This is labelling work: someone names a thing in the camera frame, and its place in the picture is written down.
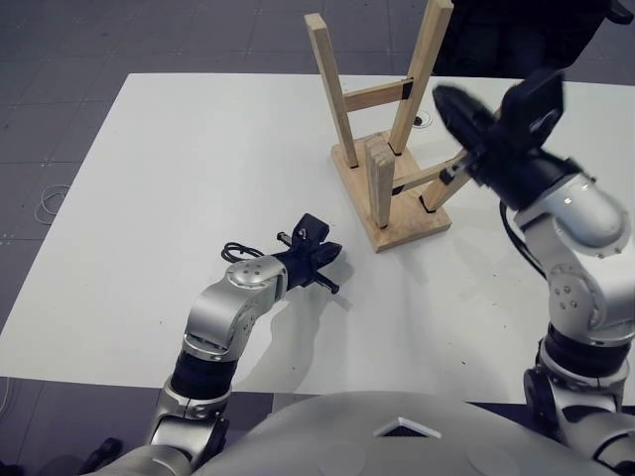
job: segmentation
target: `white table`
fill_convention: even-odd
[[[422,167],[458,150],[432,105],[437,82],[423,105],[434,123],[409,143]],[[455,82],[492,108],[511,84]],[[634,103],[635,88],[568,84],[548,142],[631,212]],[[353,113],[355,136],[390,128],[395,107]],[[193,300],[227,266],[223,243],[279,251],[276,233],[310,212],[346,251],[325,271],[341,292],[295,291],[262,317],[237,390],[523,402],[547,290],[508,242],[494,194],[469,184],[446,206],[447,233],[375,255],[328,158],[335,137],[318,76],[130,75],[0,336],[0,374],[161,387]]]

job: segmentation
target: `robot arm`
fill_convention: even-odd
[[[564,444],[616,471],[634,465],[635,417],[620,413],[635,335],[635,245],[626,210],[571,159],[541,146],[564,112],[563,77],[539,71],[508,91],[497,120],[464,91],[435,103],[467,156],[442,174],[468,173],[518,210],[528,259],[549,283],[551,322],[527,402]]]
[[[177,449],[192,469],[221,449],[227,427],[222,412],[258,317],[298,286],[318,283],[338,291],[318,272],[341,250],[338,244],[322,243],[327,234],[325,223],[306,214],[291,237],[278,235],[288,251],[236,262],[198,296],[175,371],[159,396],[148,444]]]

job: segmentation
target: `wood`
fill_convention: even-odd
[[[393,152],[397,155],[406,149],[410,131],[444,40],[452,8],[450,0],[429,0],[426,7],[415,52],[408,68],[408,78],[413,80],[413,89],[410,97],[399,103],[388,141]]]
[[[423,169],[411,176],[396,178],[395,181],[393,181],[392,194],[398,195],[402,191],[410,190],[411,188],[437,179],[442,170],[450,166],[452,162],[453,160],[441,162],[440,164]]]
[[[465,150],[461,150],[449,162],[456,162],[465,156]],[[446,203],[462,186],[469,182],[469,175],[462,173],[451,181],[448,185],[443,183],[440,178],[433,181],[421,194],[421,202],[429,212],[437,211],[444,203]]]
[[[359,91],[344,94],[344,103],[348,112],[366,109],[367,107],[401,101],[404,96],[410,96],[412,79],[389,82],[380,86],[367,87]]]
[[[387,140],[389,132],[382,134],[384,140]],[[370,215],[365,170],[365,139],[355,141],[355,149],[359,159],[359,167],[356,169],[348,167],[339,145],[333,146],[331,157],[375,252],[446,231],[449,228],[451,221],[442,208],[435,213],[427,213],[424,210],[419,201],[419,195],[423,191],[420,186],[393,197],[390,203],[390,223],[385,228],[378,228]],[[418,171],[419,166],[408,149],[395,160],[396,175],[409,176]]]
[[[357,167],[353,135],[350,131],[350,123],[348,122],[344,96],[341,92],[341,84],[339,83],[335,55],[333,54],[330,37],[328,36],[328,28],[319,13],[311,13],[305,16],[305,21],[307,22],[309,38],[311,39],[311,45],[314,49],[317,67],[319,67],[319,73],[321,74],[321,79],[324,84],[328,105],[330,106],[330,113],[333,116],[344,160],[350,168]]]
[[[378,227],[384,228],[390,218],[395,155],[382,134],[370,136],[365,147],[370,215]]]

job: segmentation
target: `gray floor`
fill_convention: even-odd
[[[302,16],[323,12],[340,72],[404,74],[418,0],[0,0],[0,329],[47,226],[42,190],[72,183],[129,72],[315,73]],[[624,2],[635,9],[635,0]],[[635,84],[635,26],[605,22],[568,79]],[[0,379],[0,402],[6,381]],[[0,461],[36,474],[110,434],[138,443],[156,390],[12,380]],[[235,431],[271,396],[240,396]]]

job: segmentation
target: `black cable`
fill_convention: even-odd
[[[540,265],[536,257],[532,255],[532,252],[529,251],[529,248],[527,248],[527,244],[516,234],[516,232],[514,232],[514,230],[510,226],[509,221],[507,219],[507,205],[503,203],[502,200],[498,204],[498,210],[500,211],[500,218],[501,220],[503,220],[503,227],[505,228],[505,233],[507,233],[507,236],[509,237],[512,244],[514,245],[514,248],[518,250],[521,256],[525,258],[525,260],[527,260],[527,263],[532,265],[532,268],[534,268],[536,272],[543,277],[543,279],[546,279],[547,276],[545,275],[545,272],[543,271],[543,267]]]
[[[248,246],[241,245],[240,243],[236,243],[234,241],[230,241],[229,243],[225,243],[225,246],[222,247],[222,251],[220,252],[220,257],[228,261],[229,263],[238,263],[239,261],[250,260],[251,258],[240,258],[232,252],[238,252],[240,255],[249,255],[252,258],[259,258],[261,256],[265,256],[265,254],[257,250],[255,248],[249,248]]]

